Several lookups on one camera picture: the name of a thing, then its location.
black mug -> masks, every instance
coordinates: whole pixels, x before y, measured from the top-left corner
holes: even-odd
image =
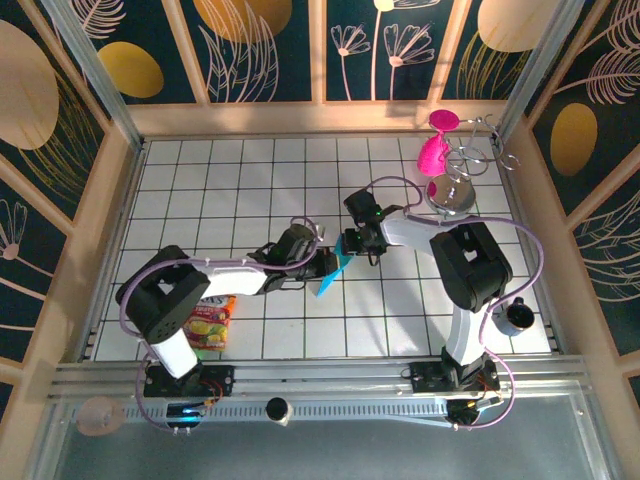
[[[520,297],[516,297],[511,305],[493,315],[493,323],[498,330],[509,337],[520,335],[531,328],[534,320],[533,312]]]

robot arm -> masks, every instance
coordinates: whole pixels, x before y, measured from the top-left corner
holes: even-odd
[[[447,295],[454,304],[451,333],[443,360],[464,381],[485,363],[479,330],[492,299],[502,296],[513,273],[484,223],[445,227],[400,207],[382,209],[373,194],[359,190],[345,200],[357,228],[342,236],[342,251],[367,255],[372,265],[390,246],[407,246],[432,255]]]
[[[167,372],[174,379],[183,379],[198,365],[182,330],[197,302],[212,296],[260,295],[280,289],[287,281],[325,277],[338,268],[336,256],[328,248],[317,249],[310,261],[299,267],[282,269],[307,258],[315,238],[309,228],[292,224],[277,243],[266,244],[247,259],[224,265],[206,262],[197,267],[181,263],[159,269],[134,288],[126,305],[127,316]],[[131,283],[150,267],[188,258],[175,245],[163,248],[118,289],[116,301],[121,304]]]

snack bag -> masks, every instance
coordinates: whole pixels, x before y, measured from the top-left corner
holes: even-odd
[[[224,351],[236,297],[209,297],[201,299],[182,327],[193,348]]]

metal frame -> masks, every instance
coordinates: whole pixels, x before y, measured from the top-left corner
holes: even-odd
[[[100,316],[104,311],[105,304],[108,300],[108,291],[111,277],[115,271],[115,262],[118,259],[120,244],[127,230],[127,219],[133,208],[133,201],[136,196],[136,186],[142,177],[142,170],[147,159],[149,151],[148,144],[145,143],[138,151],[135,158],[129,165],[127,172],[127,185],[122,191],[121,199],[118,203],[122,205],[118,218],[116,219],[111,236],[107,243],[107,249],[100,265],[96,285],[91,294],[91,302],[83,323],[83,330],[78,337],[78,342],[73,346],[71,358],[82,362],[86,359],[85,350],[87,341],[91,335],[91,330],[99,323]]]
[[[41,0],[41,3],[58,28],[66,46],[82,68],[87,80],[102,100],[104,107],[120,126],[129,143],[139,148],[141,144],[140,132],[133,123],[122,96],[116,90],[109,74],[98,59],[96,49],[78,22],[71,2]]]
[[[603,439],[594,423],[597,415],[585,396],[590,384],[582,357],[511,355],[505,358],[515,374],[519,398],[570,397],[593,478],[617,478],[615,459],[612,461],[609,456],[606,438]],[[264,405],[278,395],[290,401],[295,417],[303,421],[394,419],[425,427],[449,427],[441,420],[443,402],[460,395],[414,395],[409,380],[403,378],[408,362],[414,360],[232,362],[236,367],[234,393],[208,411],[203,422],[267,421]],[[422,360],[435,361],[433,358]],[[60,365],[25,478],[52,478],[67,431],[74,428],[71,424],[75,413],[87,398],[96,395],[118,398],[125,407],[126,422],[142,422],[132,399],[137,368],[136,363],[124,362]],[[507,387],[504,370],[500,369],[499,375]],[[503,394],[508,395],[508,388],[503,388]],[[147,412],[158,420],[166,418],[166,404],[164,399],[145,400]]]
[[[558,2],[551,21],[540,37],[538,46],[531,53],[511,91],[511,95],[509,95],[507,106],[498,126],[498,132],[505,142],[509,140],[540,82],[544,79],[560,48],[562,48],[567,35],[578,20],[583,5],[584,0]]]
[[[567,393],[578,381],[588,387],[586,367],[580,356],[505,355],[513,369],[518,395],[548,395],[549,387]],[[414,395],[406,376],[410,362],[437,362],[436,357],[380,360],[301,360],[228,362],[235,370],[234,402],[268,400],[284,396],[291,400],[366,400],[391,398],[456,398],[468,394]],[[204,362],[220,365],[221,362]],[[96,395],[131,399],[139,362],[85,362],[61,364],[51,384],[49,398],[56,402],[84,401]],[[502,384],[508,377],[498,368]]]

yellow circle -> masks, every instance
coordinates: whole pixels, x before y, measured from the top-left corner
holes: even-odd
[[[113,42],[98,52],[98,58],[116,88],[131,97],[149,98],[160,93],[164,76],[158,62],[142,48],[128,42]]]
[[[232,42],[247,43],[251,34],[245,0],[193,0],[193,3],[204,23],[216,35]],[[274,37],[287,26],[293,10],[291,0],[246,0],[246,3],[257,20],[264,18]],[[256,40],[255,33],[251,38]]]
[[[571,177],[587,164],[598,140],[598,120],[589,107],[571,103],[556,117],[551,131],[551,163]]]
[[[483,0],[478,33],[487,47],[499,52],[532,50],[561,0]]]
[[[31,37],[0,20],[0,138],[14,147],[44,145],[58,122],[56,72]]]

